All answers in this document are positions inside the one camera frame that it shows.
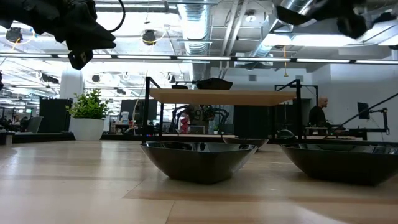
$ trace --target bald man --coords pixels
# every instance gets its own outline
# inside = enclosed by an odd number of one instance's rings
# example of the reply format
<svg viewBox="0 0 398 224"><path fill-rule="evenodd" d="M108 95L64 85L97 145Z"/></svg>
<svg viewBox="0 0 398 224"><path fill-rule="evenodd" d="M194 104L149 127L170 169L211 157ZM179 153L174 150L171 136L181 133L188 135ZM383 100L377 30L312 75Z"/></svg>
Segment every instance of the bald man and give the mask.
<svg viewBox="0 0 398 224"><path fill-rule="evenodd" d="M316 127L324 127L326 126L326 118L325 113L323 112L323 108L328 107L328 98L319 97L318 106L314 106L310 110L310 123L311 125L315 125Z"/></svg>

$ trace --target potted plant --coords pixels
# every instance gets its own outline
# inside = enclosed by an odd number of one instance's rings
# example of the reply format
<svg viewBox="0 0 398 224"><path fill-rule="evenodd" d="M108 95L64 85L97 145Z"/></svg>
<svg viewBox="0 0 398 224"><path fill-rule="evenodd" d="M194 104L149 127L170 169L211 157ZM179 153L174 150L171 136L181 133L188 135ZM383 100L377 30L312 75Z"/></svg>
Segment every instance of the potted plant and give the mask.
<svg viewBox="0 0 398 224"><path fill-rule="evenodd" d="M108 115L108 100L101 101L100 90L77 95L77 102L67 111L73 119L73 135L77 141L98 141L104 129L104 119Z"/></svg>
<svg viewBox="0 0 398 224"><path fill-rule="evenodd" d="M218 134L218 126L214 126L214 134Z"/></svg>

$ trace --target air duct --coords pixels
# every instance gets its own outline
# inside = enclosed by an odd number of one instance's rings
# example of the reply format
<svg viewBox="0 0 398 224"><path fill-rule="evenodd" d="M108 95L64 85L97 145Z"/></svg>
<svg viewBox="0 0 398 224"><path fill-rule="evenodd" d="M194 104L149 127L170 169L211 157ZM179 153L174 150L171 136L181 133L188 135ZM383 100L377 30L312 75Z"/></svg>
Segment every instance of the air duct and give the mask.
<svg viewBox="0 0 398 224"><path fill-rule="evenodd" d="M280 4L282 7L286 9L290 9L291 11L295 11L301 14L306 13L307 7L311 4L312 0L283 0ZM265 21L266 29L263 29L263 33L268 35L269 31L271 31L275 27L278 26L279 21L275 16L268 16ZM271 51L273 45L267 43L266 36L264 40L252 51L251 57L265 57Z"/></svg>
<svg viewBox="0 0 398 224"><path fill-rule="evenodd" d="M97 4L95 8L97 12L122 12L119 4ZM125 4L124 8L126 12L178 14L177 6L169 5L167 2L165 4L154 4L152 2L148 4Z"/></svg>
<svg viewBox="0 0 398 224"><path fill-rule="evenodd" d="M210 6L201 4L179 4L183 38L187 55L208 55L209 44L201 42L209 36ZM210 69L205 63L192 63L192 80L210 77Z"/></svg>

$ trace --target white pillar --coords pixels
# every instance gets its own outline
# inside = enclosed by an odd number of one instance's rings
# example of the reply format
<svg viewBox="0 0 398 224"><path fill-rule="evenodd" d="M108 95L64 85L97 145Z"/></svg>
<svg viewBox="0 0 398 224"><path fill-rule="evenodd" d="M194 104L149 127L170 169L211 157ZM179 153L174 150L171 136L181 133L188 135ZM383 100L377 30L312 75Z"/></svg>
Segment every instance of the white pillar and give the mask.
<svg viewBox="0 0 398 224"><path fill-rule="evenodd" d="M62 71L60 99L72 98L76 102L75 93L83 93L84 79L81 71L72 68L71 65ZM73 131L73 118L70 119L69 131Z"/></svg>

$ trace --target table surface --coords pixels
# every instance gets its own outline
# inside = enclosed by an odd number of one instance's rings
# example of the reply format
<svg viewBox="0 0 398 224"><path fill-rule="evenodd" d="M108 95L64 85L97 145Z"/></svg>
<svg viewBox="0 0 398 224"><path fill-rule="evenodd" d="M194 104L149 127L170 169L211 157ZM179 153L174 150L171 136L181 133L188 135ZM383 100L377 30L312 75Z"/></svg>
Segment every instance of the table surface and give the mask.
<svg viewBox="0 0 398 224"><path fill-rule="evenodd" d="M397 176L378 187L323 182L283 152L257 152L231 179L198 185L166 177L139 144L2 148L2 223L398 223Z"/></svg>
<svg viewBox="0 0 398 224"><path fill-rule="evenodd" d="M206 105L274 106L296 97L292 91L268 90L173 90L151 88L150 95L161 103Z"/></svg>

